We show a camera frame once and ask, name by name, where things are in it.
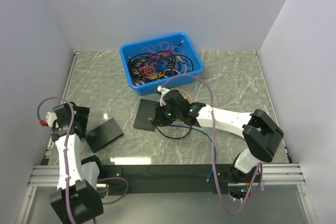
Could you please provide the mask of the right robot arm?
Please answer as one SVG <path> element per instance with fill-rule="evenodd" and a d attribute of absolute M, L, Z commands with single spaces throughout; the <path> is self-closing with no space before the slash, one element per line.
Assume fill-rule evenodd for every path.
<path fill-rule="evenodd" d="M 231 168 L 234 180 L 242 182 L 258 163 L 270 163 L 284 137 L 284 132 L 263 110 L 240 113 L 213 108 L 205 103 L 189 103 L 179 91 L 159 86 L 159 104 L 151 123 L 157 127 L 172 125 L 179 120 L 188 126 L 214 127 L 243 138 L 247 148 Z"/>

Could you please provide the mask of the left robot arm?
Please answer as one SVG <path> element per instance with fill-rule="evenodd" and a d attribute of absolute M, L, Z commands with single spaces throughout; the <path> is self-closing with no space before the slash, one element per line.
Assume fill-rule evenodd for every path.
<path fill-rule="evenodd" d="M 54 108 L 51 139 L 59 156 L 59 181 L 49 199 L 62 223 L 84 223 L 103 213 L 97 183 L 104 180 L 106 170 L 95 155 L 80 158 L 89 112 L 73 102 Z"/>

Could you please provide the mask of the black network switch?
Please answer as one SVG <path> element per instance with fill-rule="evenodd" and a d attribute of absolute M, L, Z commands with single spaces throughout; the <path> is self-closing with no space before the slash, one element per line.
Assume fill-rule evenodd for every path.
<path fill-rule="evenodd" d="M 151 101 L 146 99 L 140 100 L 137 114 L 133 123 L 134 129 L 150 132 L 154 131 L 155 126 L 151 124 L 149 118 L 155 117 L 155 109 L 157 104 L 157 101 Z"/>

